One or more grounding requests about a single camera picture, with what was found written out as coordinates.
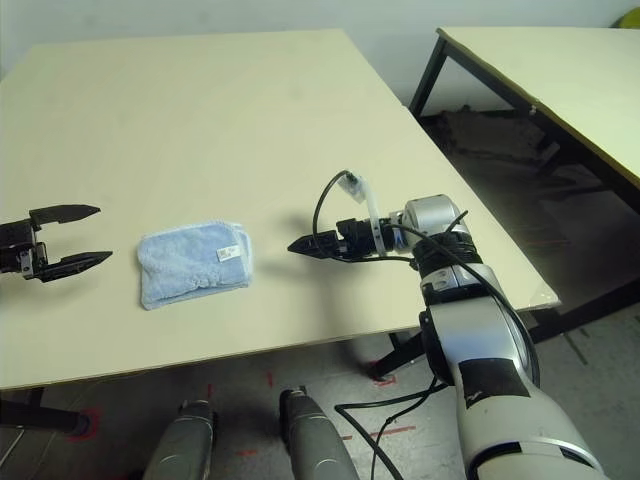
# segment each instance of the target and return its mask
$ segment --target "beige tabletop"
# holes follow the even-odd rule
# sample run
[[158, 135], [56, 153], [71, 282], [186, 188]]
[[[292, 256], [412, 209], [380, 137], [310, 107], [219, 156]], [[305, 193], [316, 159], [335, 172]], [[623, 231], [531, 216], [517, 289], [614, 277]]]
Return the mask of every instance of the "beige tabletop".
[[640, 188], [640, 30], [446, 27], [438, 33]]
[[[382, 212], [448, 194], [518, 309], [556, 295], [339, 30], [35, 47], [0, 84], [1, 218], [63, 203], [50, 261], [113, 250], [52, 283], [0, 276], [0, 387], [46, 384], [415, 327], [416, 272], [287, 252], [322, 188], [350, 168]], [[366, 218], [337, 189], [321, 228]], [[140, 305], [147, 233], [224, 219], [254, 249], [249, 288]]]

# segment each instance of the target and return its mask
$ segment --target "floor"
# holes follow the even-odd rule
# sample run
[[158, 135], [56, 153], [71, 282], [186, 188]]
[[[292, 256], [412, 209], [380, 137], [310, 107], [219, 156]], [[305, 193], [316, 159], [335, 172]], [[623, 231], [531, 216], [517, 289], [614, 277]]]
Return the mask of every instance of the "floor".
[[[633, 248], [640, 244], [636, 216], [607, 192], [550, 195], [593, 179], [575, 166], [537, 179], [540, 133], [522, 120], [463, 112], [444, 114], [427, 130], [569, 306], [640, 271]], [[487, 167], [493, 172], [489, 179]], [[387, 336], [374, 335], [49, 387], [43, 405], [89, 410], [99, 418], [97, 431], [80, 442], [27, 432], [0, 479], [126, 478], [144, 468], [178, 405], [198, 398], [209, 399], [220, 415], [212, 478], [293, 478], [277, 407], [280, 391], [299, 385], [332, 418], [361, 478], [368, 478], [371, 452], [333, 405], [425, 388], [431, 375], [424, 360], [386, 382], [360, 373], [390, 348]], [[608, 476], [640, 478], [634, 458], [640, 443], [640, 305], [544, 342], [538, 351], [543, 389], [573, 419]], [[376, 432], [397, 409], [360, 411], [356, 418]], [[1, 454], [16, 433], [0, 430]], [[407, 479], [462, 480], [453, 390], [400, 418], [382, 446]], [[391, 478], [379, 463], [376, 472], [377, 479]]]

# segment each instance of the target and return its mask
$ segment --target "black metal frame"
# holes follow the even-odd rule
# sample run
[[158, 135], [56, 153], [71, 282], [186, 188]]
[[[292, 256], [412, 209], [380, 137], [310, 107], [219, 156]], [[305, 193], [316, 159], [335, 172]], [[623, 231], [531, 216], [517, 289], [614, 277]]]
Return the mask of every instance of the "black metal frame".
[[[409, 111], [416, 119], [422, 114], [447, 57], [455, 60], [461, 67], [513, 106], [514, 109], [528, 115], [529, 119], [545, 132], [551, 141], [557, 142], [562, 148], [579, 151], [580, 155], [577, 157], [580, 163], [598, 177], [604, 186], [615, 192], [629, 207], [640, 214], [640, 191], [634, 182], [616, 171], [608, 162], [600, 158], [561, 125], [558, 125], [551, 117], [538, 110], [536, 105], [531, 104], [530, 100], [523, 97], [493, 72], [487, 70], [482, 64], [476, 62], [443, 37], [438, 38], [418, 89], [409, 105]], [[538, 322], [537, 326], [530, 329], [531, 337], [536, 343], [542, 342], [637, 302], [640, 302], [640, 278], [563, 314], [558, 313], [555, 309], [531, 312]], [[383, 378], [392, 370], [424, 353], [419, 334], [401, 345], [398, 345], [397, 341], [393, 343], [393, 352], [380, 359], [370, 368], [369, 373], [373, 378]]]
[[43, 387], [29, 391], [27, 403], [0, 400], [0, 427], [54, 430], [71, 436], [85, 435], [91, 427], [89, 416], [41, 407]]

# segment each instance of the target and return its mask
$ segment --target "table leg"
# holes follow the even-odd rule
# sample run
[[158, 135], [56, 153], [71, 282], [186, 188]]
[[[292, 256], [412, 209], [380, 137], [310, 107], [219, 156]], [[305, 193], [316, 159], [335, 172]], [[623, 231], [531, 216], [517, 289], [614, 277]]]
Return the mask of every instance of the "table leg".
[[424, 355], [422, 333], [418, 333], [399, 346], [394, 346], [393, 352], [381, 358], [369, 368], [369, 376], [374, 380], [382, 380], [386, 375], [398, 367]]
[[34, 388], [27, 403], [0, 400], [0, 426], [55, 430], [67, 435], [84, 435], [91, 419], [79, 412], [40, 406], [43, 388]]
[[640, 302], [640, 278], [616, 288], [566, 313], [554, 309], [531, 312], [539, 323], [529, 330], [535, 343], [591, 323], [595, 320]]
[[446, 40], [438, 37], [436, 46], [433, 48], [433, 52], [429, 58], [429, 63], [427, 63], [427, 68], [422, 74], [418, 89], [413, 95], [413, 100], [411, 100], [411, 104], [409, 105], [409, 111], [416, 118], [422, 114], [422, 110], [427, 103], [431, 90], [433, 90], [440, 70], [442, 70], [442, 65], [444, 65], [444, 61], [447, 59], [447, 55], [444, 53], [445, 44]]

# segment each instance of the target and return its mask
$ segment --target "white wall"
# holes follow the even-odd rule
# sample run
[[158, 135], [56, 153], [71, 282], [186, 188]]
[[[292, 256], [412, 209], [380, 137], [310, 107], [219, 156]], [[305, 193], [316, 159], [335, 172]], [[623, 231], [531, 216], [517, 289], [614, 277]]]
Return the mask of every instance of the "white wall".
[[[638, 0], [0, 0], [0, 73], [37, 43], [343, 28], [408, 104], [440, 25], [608, 26]], [[428, 111], [502, 108], [451, 61]]]

